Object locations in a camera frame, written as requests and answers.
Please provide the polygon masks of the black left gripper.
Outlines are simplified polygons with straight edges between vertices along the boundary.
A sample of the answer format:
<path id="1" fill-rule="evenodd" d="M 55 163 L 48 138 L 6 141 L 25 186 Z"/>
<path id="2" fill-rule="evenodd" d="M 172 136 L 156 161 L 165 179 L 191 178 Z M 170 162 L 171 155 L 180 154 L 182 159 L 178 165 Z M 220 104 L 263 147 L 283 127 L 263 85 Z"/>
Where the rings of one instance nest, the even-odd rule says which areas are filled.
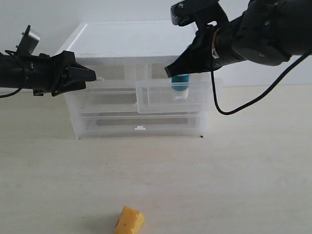
<path id="1" fill-rule="evenodd" d="M 49 56 L 40 53 L 35 57 L 32 76 L 33 95 L 41 97 L 50 93 L 53 97 L 86 88 L 85 82 L 96 80 L 96 73 L 76 62 L 75 54 L 63 51 Z"/>

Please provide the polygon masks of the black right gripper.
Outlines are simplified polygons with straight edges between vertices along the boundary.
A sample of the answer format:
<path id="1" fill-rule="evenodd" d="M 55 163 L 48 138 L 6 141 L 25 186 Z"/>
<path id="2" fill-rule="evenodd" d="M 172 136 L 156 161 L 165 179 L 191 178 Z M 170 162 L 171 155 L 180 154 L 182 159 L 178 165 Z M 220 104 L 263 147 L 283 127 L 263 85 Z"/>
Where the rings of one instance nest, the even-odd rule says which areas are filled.
<path id="1" fill-rule="evenodd" d="M 214 26 L 198 22 L 196 26 L 197 31 L 192 44 L 173 63 L 164 68 L 169 78 L 219 70 L 219 65 L 212 55 Z"/>

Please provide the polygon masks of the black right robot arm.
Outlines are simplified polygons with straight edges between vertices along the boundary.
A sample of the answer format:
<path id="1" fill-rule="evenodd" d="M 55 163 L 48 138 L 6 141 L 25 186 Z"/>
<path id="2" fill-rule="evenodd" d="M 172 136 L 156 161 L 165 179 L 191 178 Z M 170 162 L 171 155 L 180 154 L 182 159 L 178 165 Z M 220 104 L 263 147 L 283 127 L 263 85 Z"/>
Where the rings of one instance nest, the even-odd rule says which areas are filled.
<path id="1" fill-rule="evenodd" d="M 216 0 L 183 0 L 171 7 L 174 25 L 197 25 L 192 43 L 165 68 L 168 77 L 216 71 L 251 61 L 278 66 L 312 51 L 309 0 L 252 0 L 229 20 Z"/>

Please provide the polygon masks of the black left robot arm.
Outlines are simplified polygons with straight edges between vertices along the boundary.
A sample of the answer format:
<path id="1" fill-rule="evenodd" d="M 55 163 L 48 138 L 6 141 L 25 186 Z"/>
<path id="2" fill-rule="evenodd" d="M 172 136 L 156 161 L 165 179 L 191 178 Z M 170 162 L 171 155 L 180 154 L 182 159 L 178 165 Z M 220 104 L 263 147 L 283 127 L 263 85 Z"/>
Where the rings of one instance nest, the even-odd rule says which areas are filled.
<path id="1" fill-rule="evenodd" d="M 94 70 L 76 62 L 75 54 L 63 51 L 58 55 L 20 55 L 5 51 L 0 55 L 0 86 L 16 91 L 1 96 L 10 97 L 22 89 L 33 91 L 41 97 L 50 93 L 53 97 L 72 91 L 83 90 L 86 82 L 97 79 Z"/>

